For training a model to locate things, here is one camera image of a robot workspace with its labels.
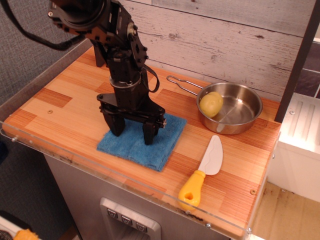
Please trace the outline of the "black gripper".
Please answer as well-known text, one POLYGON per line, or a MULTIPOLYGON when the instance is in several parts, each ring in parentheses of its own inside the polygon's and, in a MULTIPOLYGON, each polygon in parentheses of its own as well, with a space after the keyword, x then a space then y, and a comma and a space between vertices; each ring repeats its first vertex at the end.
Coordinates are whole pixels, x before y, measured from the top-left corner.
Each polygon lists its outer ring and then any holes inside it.
POLYGON ((125 129, 125 119, 143 123, 144 143, 151 145, 159 128, 164 128, 167 121, 165 109, 153 102, 147 88, 138 83, 129 87, 114 89, 114 93, 97 96, 100 111, 111 132, 119 137, 125 129))

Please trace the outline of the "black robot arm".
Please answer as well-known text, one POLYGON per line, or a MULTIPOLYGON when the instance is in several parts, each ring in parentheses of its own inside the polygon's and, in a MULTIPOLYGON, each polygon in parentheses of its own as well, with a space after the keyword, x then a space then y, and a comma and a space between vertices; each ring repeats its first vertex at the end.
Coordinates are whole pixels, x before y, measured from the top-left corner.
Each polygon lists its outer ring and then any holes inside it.
POLYGON ((156 73, 146 65, 148 49, 131 15, 117 0, 53 0, 49 17, 65 32, 89 39, 108 67, 114 92, 99 94, 97 100, 111 132, 118 137, 126 120, 139 122, 145 144, 151 145, 167 123, 165 109, 149 97, 160 83, 149 88, 148 73, 156 73))

